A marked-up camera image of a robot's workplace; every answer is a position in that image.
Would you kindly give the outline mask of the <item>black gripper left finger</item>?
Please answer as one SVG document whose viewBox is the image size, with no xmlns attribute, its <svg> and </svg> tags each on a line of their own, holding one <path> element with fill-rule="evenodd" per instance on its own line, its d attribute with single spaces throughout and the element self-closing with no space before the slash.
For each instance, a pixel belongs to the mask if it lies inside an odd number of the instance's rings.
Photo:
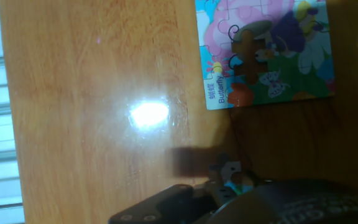
<svg viewBox="0 0 358 224">
<path fill-rule="evenodd" d="M 216 210 L 214 198 L 202 189 L 176 184 L 113 215 L 109 224 L 194 223 Z"/>
</svg>

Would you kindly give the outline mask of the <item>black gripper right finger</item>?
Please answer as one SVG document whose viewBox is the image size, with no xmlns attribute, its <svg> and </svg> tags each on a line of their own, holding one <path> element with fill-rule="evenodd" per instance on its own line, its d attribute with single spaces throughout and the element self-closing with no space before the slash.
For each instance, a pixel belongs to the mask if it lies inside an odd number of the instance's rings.
<svg viewBox="0 0 358 224">
<path fill-rule="evenodd" d="M 216 188 L 217 204 L 226 204 L 230 200 L 234 199 L 235 197 L 237 197 L 237 194 L 230 187 L 223 186 L 223 187 Z"/>
</svg>

